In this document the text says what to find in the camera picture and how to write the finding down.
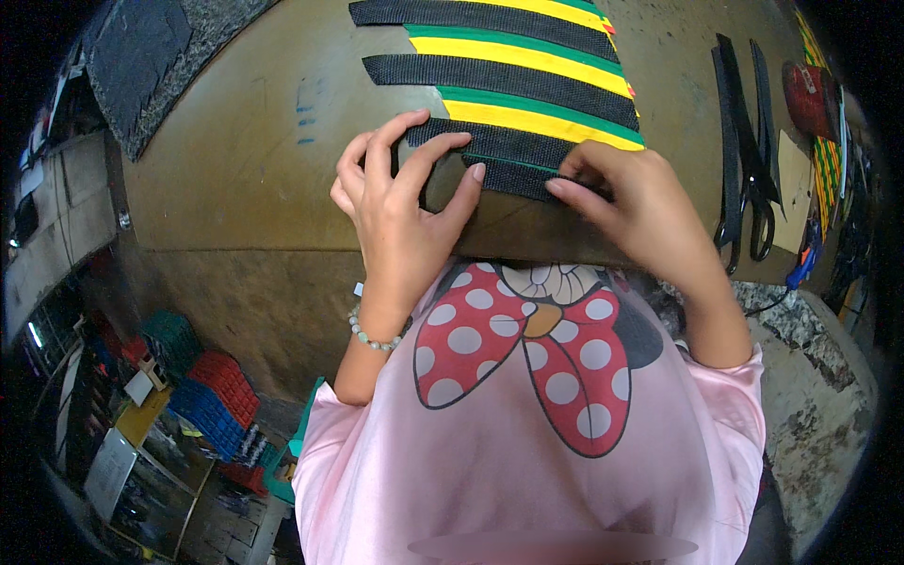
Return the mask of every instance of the bracelet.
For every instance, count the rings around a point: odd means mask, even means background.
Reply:
[[[358,341],[362,344],[368,344],[371,349],[374,351],[378,349],[382,349],[383,351],[392,351],[401,343],[401,335],[396,335],[392,338],[387,344],[382,344],[380,342],[370,341],[367,337],[367,334],[361,329],[361,326],[358,324],[358,310],[361,308],[361,305],[357,305],[352,310],[352,313],[348,317],[348,323],[352,326],[352,333],[358,336]]]

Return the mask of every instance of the sleeve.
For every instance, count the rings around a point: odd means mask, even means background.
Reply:
[[[307,547],[311,527],[324,506],[321,498],[333,495],[367,411],[368,407],[340,402],[326,382],[316,391],[292,477],[298,534],[303,548]]]
[[[720,477],[716,484],[719,506],[726,521],[746,532],[759,495],[766,447],[759,386],[762,349],[755,345],[749,361],[730,369],[705,367],[683,355],[720,443],[720,448],[710,454],[713,475]]]

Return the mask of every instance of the black power cord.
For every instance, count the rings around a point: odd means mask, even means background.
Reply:
[[[760,314],[760,313],[762,313],[762,312],[766,312],[767,310],[769,310],[769,308],[774,308],[775,306],[778,306],[779,304],[781,304],[781,303],[782,303],[782,300],[785,300],[785,298],[786,298],[789,294],[791,294],[791,287],[786,287],[786,288],[785,288],[785,292],[782,294],[781,297],[778,298],[778,300],[776,300],[775,302],[773,302],[773,303],[770,304],[769,306],[763,306],[762,308],[757,308],[756,310],[750,310],[749,312],[745,313],[744,316],[745,316],[745,317],[752,317],[752,316],[757,315],[757,314]]]

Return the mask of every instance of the pink t-shirt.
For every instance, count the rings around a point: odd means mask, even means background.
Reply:
[[[456,263],[412,314],[366,407],[317,391],[293,479],[310,565],[435,562],[454,533],[611,530],[747,539],[766,428],[757,346],[703,367],[619,273]]]

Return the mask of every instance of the cartoon graphic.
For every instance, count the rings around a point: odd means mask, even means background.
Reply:
[[[415,344],[421,403],[447,408],[510,355],[524,355],[562,441],[584,457],[604,456],[625,429],[631,370],[663,350],[659,332],[607,283],[606,271],[575,265],[453,269]],[[623,278],[617,283],[627,288]]]

